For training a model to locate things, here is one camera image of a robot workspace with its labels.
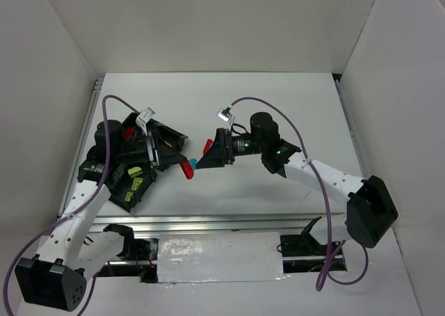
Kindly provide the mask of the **red arch lego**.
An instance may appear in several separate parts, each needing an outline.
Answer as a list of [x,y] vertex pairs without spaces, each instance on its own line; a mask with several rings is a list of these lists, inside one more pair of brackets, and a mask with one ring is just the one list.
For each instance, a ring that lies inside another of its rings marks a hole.
[[213,145],[213,141],[211,139],[208,139],[204,146],[204,149],[203,149],[204,155],[209,151],[209,149],[211,148],[212,145]]

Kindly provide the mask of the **red lego with flower print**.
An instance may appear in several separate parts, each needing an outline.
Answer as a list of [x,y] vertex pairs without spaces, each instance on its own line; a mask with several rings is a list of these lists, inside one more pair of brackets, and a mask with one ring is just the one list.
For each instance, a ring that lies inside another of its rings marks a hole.
[[126,139],[130,139],[132,136],[133,136],[133,128],[132,127],[128,127],[126,130],[125,130],[125,133],[124,133],[124,135],[125,135],[125,138]]

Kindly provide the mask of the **red curved lego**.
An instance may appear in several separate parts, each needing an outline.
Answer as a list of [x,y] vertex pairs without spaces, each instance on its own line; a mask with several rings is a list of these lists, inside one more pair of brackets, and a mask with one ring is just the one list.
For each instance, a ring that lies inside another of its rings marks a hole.
[[189,161],[183,161],[180,163],[181,169],[187,180],[191,180],[194,176],[194,170]]

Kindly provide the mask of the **small teal lego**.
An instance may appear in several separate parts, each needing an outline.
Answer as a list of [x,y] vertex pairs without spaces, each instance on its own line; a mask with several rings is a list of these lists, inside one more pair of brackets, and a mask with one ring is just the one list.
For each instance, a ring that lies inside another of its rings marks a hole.
[[191,165],[192,169],[195,171],[197,169],[197,159],[190,159],[188,162]]

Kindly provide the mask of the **light green slope lego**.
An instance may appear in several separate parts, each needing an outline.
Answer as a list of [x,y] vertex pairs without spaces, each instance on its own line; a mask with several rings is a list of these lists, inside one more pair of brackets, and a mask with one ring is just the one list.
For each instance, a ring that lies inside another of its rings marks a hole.
[[128,169],[128,174],[130,177],[138,177],[139,175],[143,174],[143,170],[139,166],[134,166]]

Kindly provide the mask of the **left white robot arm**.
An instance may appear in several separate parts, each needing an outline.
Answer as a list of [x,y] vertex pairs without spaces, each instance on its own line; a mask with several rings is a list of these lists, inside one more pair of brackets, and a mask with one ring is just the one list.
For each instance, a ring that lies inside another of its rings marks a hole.
[[134,231],[118,223],[88,233],[100,209],[112,202],[130,212],[157,173],[179,164],[187,178],[193,171],[181,153],[187,135],[154,119],[131,113],[124,121],[101,121],[94,145],[81,163],[77,183],[63,215],[46,233],[31,258],[20,257],[15,277],[25,302],[67,312],[76,310],[87,282],[111,258],[136,254]]

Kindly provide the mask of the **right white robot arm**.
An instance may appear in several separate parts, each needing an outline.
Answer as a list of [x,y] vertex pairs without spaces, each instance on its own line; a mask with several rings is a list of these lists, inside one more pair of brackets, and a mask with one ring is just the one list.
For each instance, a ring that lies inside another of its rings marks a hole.
[[345,213],[312,219],[303,230],[312,243],[353,240],[374,248],[398,218],[398,211],[384,181],[372,175],[364,179],[304,156],[302,149],[285,141],[277,123],[266,112],[250,117],[250,131],[235,135],[218,128],[207,143],[198,169],[222,168],[236,157],[260,155],[269,173],[301,182],[344,206]]

